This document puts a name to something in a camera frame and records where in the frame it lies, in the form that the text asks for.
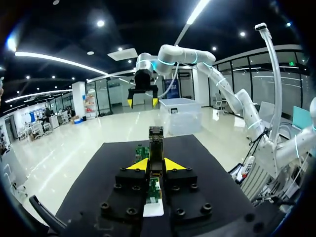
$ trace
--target black table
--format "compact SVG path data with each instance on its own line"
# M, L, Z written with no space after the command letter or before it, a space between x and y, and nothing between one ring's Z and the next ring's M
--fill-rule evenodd
M56 216L67 223L78 218L80 211L98 215L99 205L110 195L119 168L133 164L138 144L147 146L148 141L104 143L70 188ZM253 212L254 207L240 187L195 136L165 138L164 156L193 168L201 192L213 206L214 222L228 223ZM163 205L163 216L144 219L142 236L171 235L168 206L165 201Z

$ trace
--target ceiling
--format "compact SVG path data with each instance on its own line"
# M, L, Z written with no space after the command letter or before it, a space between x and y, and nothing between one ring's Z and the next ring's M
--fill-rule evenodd
M132 63L127 59L115 61L108 53L122 47L135 48L138 54L157 55L161 45L175 44L199 0L59 0L57 5L53 2L37 1L16 21L8 36L15 38L16 51L50 55L114 73L133 69L136 58L131 59ZM97 26L99 20L105 22L103 27ZM211 51L220 60L264 47L260 34L253 29L261 22L268 25L275 45L299 43L291 27L286 27L287 20L276 14L267 0L211 0L179 46ZM23 99L5 103L7 99L70 89L75 81L101 76L60 62L17 57L6 48L2 54L2 111L9 109L9 105L24 103Z

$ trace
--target floor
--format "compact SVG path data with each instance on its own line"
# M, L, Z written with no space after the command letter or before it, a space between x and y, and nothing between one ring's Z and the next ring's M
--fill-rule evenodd
M78 125L63 125L33 142L15 142L14 151L28 176L25 186L29 196L36 195L55 214L104 142L148 139L148 127L157 125L158 113L151 110L104 116ZM210 107L202 108L202 131L194 135L227 171L242 162L249 149L244 121L229 114L217 116L217 110ZM23 205L42 221L28 200Z

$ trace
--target green circuit board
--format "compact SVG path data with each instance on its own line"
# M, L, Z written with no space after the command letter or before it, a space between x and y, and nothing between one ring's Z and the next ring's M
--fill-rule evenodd
M161 189L157 186L157 182L159 182L158 177L150 178L146 203L157 203L158 199L161 199Z
M135 162L140 162L145 158L149 158L149 147L143 147L142 145L138 145L135 151ZM152 177L149 181L148 194L146 198L146 203L157 203L158 199L161 199L161 189L157 185L159 182L158 177Z
M136 148L136 159L134 163L140 162L145 158L149 158L149 147L143 147L142 145L138 145Z

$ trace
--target plastic storage box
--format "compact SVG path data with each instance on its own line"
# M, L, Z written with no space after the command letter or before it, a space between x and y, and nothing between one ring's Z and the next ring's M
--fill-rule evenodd
M160 100L161 126L170 135L188 135L201 131L201 105L190 99Z

